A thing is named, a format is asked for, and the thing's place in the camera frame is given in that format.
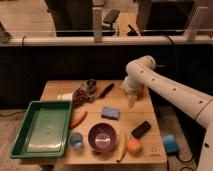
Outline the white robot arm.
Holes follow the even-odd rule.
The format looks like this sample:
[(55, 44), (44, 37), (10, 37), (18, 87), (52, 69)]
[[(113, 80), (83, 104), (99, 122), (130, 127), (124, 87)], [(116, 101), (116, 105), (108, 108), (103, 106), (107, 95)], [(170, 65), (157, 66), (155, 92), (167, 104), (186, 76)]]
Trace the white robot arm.
[(155, 59), (146, 55), (126, 65), (123, 90), (138, 95), (147, 86), (187, 114), (205, 130), (197, 171), (213, 171), (213, 96), (156, 73)]

